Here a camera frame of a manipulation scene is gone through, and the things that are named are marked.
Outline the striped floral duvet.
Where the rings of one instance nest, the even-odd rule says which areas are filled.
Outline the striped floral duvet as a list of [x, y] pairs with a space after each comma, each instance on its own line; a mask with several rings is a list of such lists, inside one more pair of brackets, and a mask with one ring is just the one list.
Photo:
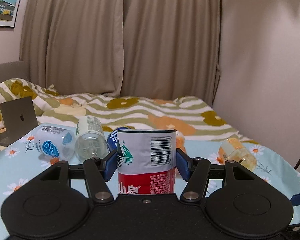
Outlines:
[[[122, 126], [175, 129], [189, 140], [222, 141], [228, 137], [238, 137], [242, 142], [253, 142], [195, 96], [166, 101], [90, 93], [60, 95], [53, 85], [44, 88], [24, 79], [13, 78], [0, 83], [0, 104], [27, 96], [31, 97], [41, 124], [75, 127], [80, 117], [93, 115], [101, 122], [105, 132]], [[0, 110], [0, 130], [4, 127]]]

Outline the orange label bottle cup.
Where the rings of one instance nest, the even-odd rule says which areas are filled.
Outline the orange label bottle cup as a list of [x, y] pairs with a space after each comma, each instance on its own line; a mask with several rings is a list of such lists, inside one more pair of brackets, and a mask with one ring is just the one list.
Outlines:
[[183, 133], [181, 133], [180, 131], [176, 131], [176, 148], [181, 149], [184, 153], [186, 152], [186, 148], [185, 148], [185, 137], [183, 135]]

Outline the red white label cup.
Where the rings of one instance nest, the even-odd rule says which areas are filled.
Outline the red white label cup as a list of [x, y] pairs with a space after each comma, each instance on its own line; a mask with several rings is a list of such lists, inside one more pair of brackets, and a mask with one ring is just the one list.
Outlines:
[[173, 129], [118, 130], [120, 194], [174, 193], [176, 134]]

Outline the grey laptop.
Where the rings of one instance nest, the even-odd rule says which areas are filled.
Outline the grey laptop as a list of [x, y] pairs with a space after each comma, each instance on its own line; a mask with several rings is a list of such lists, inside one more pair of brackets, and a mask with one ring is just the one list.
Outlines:
[[6, 131], [0, 133], [0, 146], [9, 146], [38, 126], [30, 96], [0, 104]]

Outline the white blue label bottle cup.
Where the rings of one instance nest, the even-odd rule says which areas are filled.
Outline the white blue label bottle cup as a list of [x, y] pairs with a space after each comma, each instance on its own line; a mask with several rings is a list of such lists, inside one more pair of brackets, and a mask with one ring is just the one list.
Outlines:
[[44, 125], [36, 132], [34, 144], [44, 156], [70, 160], [75, 152], [75, 135], [69, 129]]

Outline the yellow label bottle cup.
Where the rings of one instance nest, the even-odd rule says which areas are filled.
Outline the yellow label bottle cup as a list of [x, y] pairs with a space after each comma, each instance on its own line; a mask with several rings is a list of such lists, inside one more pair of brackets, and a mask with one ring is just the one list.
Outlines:
[[236, 161], [250, 171], [253, 171], [257, 166], [256, 158], [235, 137], [228, 138], [222, 142], [218, 155], [223, 161]]

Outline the grey headboard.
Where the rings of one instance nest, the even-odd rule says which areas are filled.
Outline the grey headboard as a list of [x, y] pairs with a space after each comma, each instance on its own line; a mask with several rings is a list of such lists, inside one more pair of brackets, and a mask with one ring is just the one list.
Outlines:
[[15, 61], [0, 64], [0, 83], [12, 79], [21, 78], [30, 80], [29, 66], [24, 61]]

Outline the beige curtain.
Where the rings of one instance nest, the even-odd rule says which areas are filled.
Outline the beige curtain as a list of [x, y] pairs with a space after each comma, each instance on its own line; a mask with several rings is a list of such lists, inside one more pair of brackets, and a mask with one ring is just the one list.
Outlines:
[[211, 104], [222, 0], [28, 0], [20, 58], [30, 79], [89, 92]]

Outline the clear green label bottle cup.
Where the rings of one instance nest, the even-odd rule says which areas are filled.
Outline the clear green label bottle cup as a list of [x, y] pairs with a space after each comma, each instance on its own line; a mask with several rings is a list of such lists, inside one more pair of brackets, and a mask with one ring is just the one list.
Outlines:
[[75, 153], [80, 161], [90, 158], [103, 159], [108, 154], [106, 138], [97, 117], [87, 115], [79, 118], [76, 126]]

